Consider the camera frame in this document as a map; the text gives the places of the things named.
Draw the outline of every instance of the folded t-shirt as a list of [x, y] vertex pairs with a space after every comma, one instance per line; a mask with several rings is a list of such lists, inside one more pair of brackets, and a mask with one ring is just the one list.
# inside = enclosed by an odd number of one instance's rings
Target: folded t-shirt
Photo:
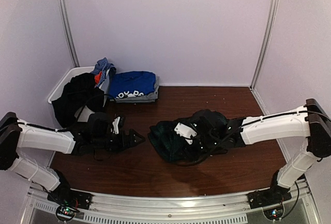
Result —
[[109, 94], [116, 99], [148, 95], [154, 92], [155, 74], [148, 71], [130, 71], [116, 74]]

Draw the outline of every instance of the white panel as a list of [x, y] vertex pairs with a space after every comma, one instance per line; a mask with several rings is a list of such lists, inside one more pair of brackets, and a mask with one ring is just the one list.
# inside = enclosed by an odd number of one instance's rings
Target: white panel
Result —
[[[331, 0], [280, 0], [257, 91], [270, 113], [315, 98], [331, 115]], [[291, 156], [303, 139], [285, 139]], [[307, 173], [323, 223], [331, 209], [331, 158]]]
[[66, 0], [82, 66], [150, 70], [162, 85], [249, 85], [270, 0]]
[[[53, 126], [47, 97], [71, 59], [57, 0], [0, 0], [0, 118], [8, 111]], [[24, 149], [42, 165], [51, 152]], [[29, 182], [0, 171], [0, 223], [16, 224]]]

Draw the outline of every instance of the laundry basket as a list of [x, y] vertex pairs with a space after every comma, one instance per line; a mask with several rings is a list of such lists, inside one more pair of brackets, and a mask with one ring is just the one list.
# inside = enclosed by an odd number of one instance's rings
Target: laundry basket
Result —
[[[57, 87], [54, 89], [54, 91], [51, 93], [50, 97], [48, 98], [48, 103], [52, 104], [52, 101], [60, 98], [60, 96], [62, 95], [62, 91], [64, 86], [70, 82], [71, 78], [78, 76], [80, 74], [83, 73], [87, 73], [87, 72], [91, 72], [94, 70], [94, 66], [90, 66], [90, 67], [77, 67], [74, 69], [71, 69], [70, 71], [67, 72], [67, 74], [62, 78], [62, 80], [59, 82], [59, 84], [57, 85]], [[107, 71], [107, 76], [106, 79], [104, 80], [104, 82], [99, 86], [99, 88], [101, 90], [104, 91], [105, 94], [108, 93], [108, 89], [109, 89], [109, 84], [110, 84], [110, 79], [108, 77], [108, 73], [109, 70]], [[104, 101], [103, 101], [103, 105], [106, 103], [107, 100], [107, 96], [104, 97]], [[80, 112], [81, 108], [79, 110], [77, 110], [75, 116], [77, 117], [78, 113]], [[78, 118], [79, 122], [87, 122], [88, 117], [90, 114], [93, 114], [94, 112], [92, 110], [90, 110], [88, 107], [85, 106], [82, 114], [80, 115], [80, 117]]]

